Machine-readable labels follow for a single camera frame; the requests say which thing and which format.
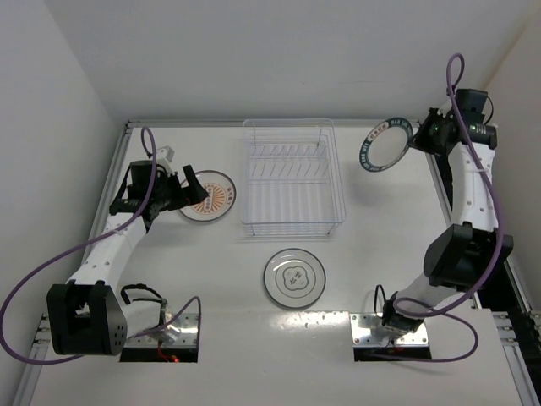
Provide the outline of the dark blue rimmed plate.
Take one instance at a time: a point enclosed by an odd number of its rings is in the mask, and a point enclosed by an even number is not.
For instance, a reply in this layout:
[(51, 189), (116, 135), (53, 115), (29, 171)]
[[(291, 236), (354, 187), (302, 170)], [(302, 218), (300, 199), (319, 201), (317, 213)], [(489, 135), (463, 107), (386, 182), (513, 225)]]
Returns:
[(406, 155), (412, 137), (413, 126), (405, 118), (388, 118), (377, 124), (360, 147), (361, 167), (372, 173), (390, 169)]

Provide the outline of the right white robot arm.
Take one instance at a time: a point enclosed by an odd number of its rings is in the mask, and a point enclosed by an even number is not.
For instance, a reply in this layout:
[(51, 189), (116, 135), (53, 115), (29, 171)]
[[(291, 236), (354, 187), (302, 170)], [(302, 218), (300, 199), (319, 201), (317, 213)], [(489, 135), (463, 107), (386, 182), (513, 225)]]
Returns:
[(487, 187), (497, 146), (495, 127), (484, 124), (487, 99), (485, 91), (457, 90), (451, 110), (430, 109), (408, 142), (447, 164), (451, 223), (427, 248), (421, 275), (385, 302), (381, 323), (392, 332), (415, 332), (444, 301), (480, 289), (512, 251)]

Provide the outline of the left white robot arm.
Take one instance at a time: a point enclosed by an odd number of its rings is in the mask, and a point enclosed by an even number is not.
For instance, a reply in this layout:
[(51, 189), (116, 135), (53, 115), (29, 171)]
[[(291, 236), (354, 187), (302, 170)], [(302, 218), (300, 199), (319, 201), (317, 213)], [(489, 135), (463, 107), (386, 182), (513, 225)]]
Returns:
[(193, 168), (184, 179), (165, 160), (131, 162), (109, 206), (104, 233), (66, 283), (46, 296), (52, 346), (61, 355), (117, 355), (128, 339), (163, 329), (163, 298), (125, 300), (117, 294), (129, 259), (164, 211), (203, 202), (208, 193)]

